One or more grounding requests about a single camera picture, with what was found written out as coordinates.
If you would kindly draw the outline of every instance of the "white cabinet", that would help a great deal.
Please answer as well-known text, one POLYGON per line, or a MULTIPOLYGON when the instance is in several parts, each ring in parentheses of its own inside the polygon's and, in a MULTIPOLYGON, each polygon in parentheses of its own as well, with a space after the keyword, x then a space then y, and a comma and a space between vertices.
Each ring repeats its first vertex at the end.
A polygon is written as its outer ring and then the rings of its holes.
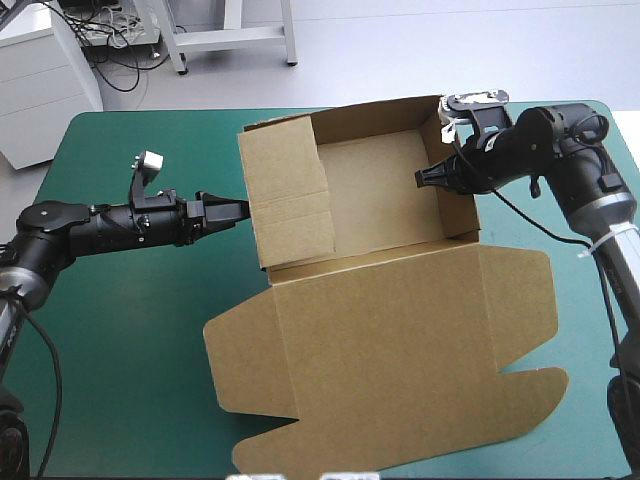
POLYGON ((102 110, 69 27, 40 4, 0 32, 0 152, 14 168, 51 160, 69 122, 102 110))

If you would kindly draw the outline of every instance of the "metal frame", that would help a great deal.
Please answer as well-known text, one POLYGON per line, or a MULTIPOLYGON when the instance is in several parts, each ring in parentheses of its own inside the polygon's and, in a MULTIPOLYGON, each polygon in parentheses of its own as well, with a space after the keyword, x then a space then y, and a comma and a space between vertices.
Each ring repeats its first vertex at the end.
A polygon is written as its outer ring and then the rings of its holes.
POLYGON ((269 45, 285 45, 287 63, 296 65, 295 38, 291 0, 280 0, 282 24, 268 27, 242 28, 242 0, 225 0, 224 28, 203 32, 183 33, 176 30, 176 23, 167 0, 148 0, 158 18, 158 26, 176 71, 188 72, 185 53, 233 50, 269 45))

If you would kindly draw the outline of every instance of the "white label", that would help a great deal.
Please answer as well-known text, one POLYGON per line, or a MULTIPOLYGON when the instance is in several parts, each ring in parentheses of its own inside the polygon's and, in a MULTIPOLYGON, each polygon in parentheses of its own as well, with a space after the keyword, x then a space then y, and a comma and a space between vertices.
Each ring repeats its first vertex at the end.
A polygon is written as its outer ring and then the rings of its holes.
POLYGON ((484 147, 484 151, 485 152, 490 152, 491 150, 493 150, 493 145, 496 143, 496 139, 500 136, 499 133, 496 133, 493 137, 491 137, 489 139, 489 141, 487 142, 487 145, 484 147))
POLYGON ((376 472, 325 473, 320 480, 380 480, 380 474, 376 472))

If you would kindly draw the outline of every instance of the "cardboard box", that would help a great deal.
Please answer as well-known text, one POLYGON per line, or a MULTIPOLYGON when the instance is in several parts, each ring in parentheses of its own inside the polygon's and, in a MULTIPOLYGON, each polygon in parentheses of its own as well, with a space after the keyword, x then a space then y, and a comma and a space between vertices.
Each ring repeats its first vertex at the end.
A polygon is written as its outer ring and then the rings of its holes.
POLYGON ((557 331, 548 258, 479 245, 472 197, 415 186, 451 154, 437 103, 240 135, 272 286, 205 341, 224 409, 299 420, 236 445, 241 472, 378 470, 522 435, 560 402, 563 370, 500 373, 557 331))

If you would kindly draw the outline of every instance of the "white drawer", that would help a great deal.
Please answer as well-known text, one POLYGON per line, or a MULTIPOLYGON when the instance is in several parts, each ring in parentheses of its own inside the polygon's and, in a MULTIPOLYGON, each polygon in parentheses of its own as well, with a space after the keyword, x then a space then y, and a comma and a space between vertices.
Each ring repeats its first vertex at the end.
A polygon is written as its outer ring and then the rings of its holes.
POLYGON ((13 168, 51 160, 69 123, 91 112, 88 98, 78 95, 0 117, 0 151, 13 168))
POLYGON ((69 64, 53 35, 0 48, 0 82, 69 64))
POLYGON ((0 117, 83 93, 70 66, 0 82, 0 117))

